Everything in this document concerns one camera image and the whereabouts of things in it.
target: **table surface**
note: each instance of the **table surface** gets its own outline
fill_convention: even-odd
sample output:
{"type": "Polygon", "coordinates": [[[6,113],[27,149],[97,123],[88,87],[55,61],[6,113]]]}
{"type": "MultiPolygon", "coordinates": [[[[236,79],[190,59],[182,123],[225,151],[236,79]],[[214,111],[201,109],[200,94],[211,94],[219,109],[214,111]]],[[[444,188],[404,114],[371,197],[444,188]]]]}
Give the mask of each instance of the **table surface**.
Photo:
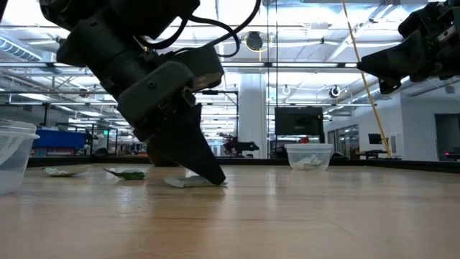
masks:
{"type": "Polygon", "coordinates": [[[150,168],[146,181],[120,181],[103,166],[116,165],[72,178],[28,170],[18,192],[0,196],[0,258],[460,255],[456,174],[226,166],[225,188],[178,189],[162,178],[183,176],[181,168],[150,168]]]}

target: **plastic container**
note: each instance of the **plastic container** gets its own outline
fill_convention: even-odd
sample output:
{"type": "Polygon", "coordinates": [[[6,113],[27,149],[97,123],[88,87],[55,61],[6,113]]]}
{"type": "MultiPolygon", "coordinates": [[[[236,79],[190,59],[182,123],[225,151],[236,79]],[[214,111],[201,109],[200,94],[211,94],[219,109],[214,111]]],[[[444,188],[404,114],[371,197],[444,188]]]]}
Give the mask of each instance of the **plastic container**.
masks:
{"type": "Polygon", "coordinates": [[[16,191],[24,179],[37,128],[0,119],[0,195],[16,191]]]}
{"type": "Polygon", "coordinates": [[[285,145],[289,164],[294,170],[325,170],[331,160],[332,144],[285,145]]]}

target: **ceiling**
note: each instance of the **ceiling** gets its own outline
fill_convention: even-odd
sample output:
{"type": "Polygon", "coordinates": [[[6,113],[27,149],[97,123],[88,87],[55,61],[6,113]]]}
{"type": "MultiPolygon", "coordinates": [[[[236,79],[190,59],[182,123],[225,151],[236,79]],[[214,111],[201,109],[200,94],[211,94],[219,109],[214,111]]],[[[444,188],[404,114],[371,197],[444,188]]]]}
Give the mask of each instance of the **ceiling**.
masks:
{"type": "MultiPolygon", "coordinates": [[[[194,13],[198,17],[218,19],[231,27],[244,21],[253,7],[253,1],[247,0],[201,0],[200,7],[194,13]]],[[[304,4],[303,0],[264,0],[260,11],[252,23],[239,33],[242,41],[241,50],[232,58],[221,58],[224,63],[355,63],[357,58],[351,43],[346,17],[340,1],[321,1],[304,4]],[[249,32],[260,33],[264,46],[262,51],[254,52],[245,46],[245,37],[249,32]]],[[[347,4],[349,21],[356,35],[356,43],[361,56],[394,46],[401,41],[397,27],[409,13],[423,7],[425,1],[407,0],[399,5],[384,4],[385,1],[353,0],[347,4]]],[[[171,36],[178,28],[176,20],[155,41],[171,36]]],[[[179,40],[166,51],[182,47],[196,47],[216,39],[224,33],[222,29],[210,25],[189,22],[179,40]]],[[[54,54],[59,44],[56,39],[64,39],[69,32],[43,18],[37,0],[9,1],[0,24],[0,39],[27,49],[42,61],[54,61],[54,54]]],[[[220,53],[234,52],[235,44],[227,40],[216,49],[220,53]]],[[[0,51],[2,62],[26,62],[10,53],[0,51]]],[[[40,68],[0,68],[2,77],[0,88],[8,91],[61,91],[61,94],[48,94],[56,102],[104,102],[114,101],[111,96],[99,93],[90,96],[67,94],[66,92],[88,91],[101,92],[104,89],[94,76],[85,76],[91,72],[85,68],[59,68],[62,73],[57,76],[52,71],[40,68]]],[[[331,87],[338,86],[343,91],[339,101],[354,102],[363,94],[364,85],[361,74],[356,68],[249,68],[235,66],[225,68],[223,83],[216,89],[238,91],[245,87],[245,74],[260,74],[260,82],[267,93],[267,101],[279,103],[334,103],[329,97],[331,87]]],[[[376,92],[377,79],[367,75],[373,92],[376,92]]],[[[417,88],[427,86],[418,84],[417,88]]],[[[198,101],[216,102],[220,106],[205,106],[203,113],[236,114],[233,100],[224,94],[203,96],[197,94],[198,101]]],[[[12,101],[40,101],[29,95],[13,95],[12,101]]],[[[93,112],[99,117],[120,118],[112,106],[75,106],[60,105],[63,112],[93,112]]],[[[79,113],[78,117],[92,117],[79,113]]],[[[231,119],[222,119],[222,124],[232,128],[231,119]]]]}

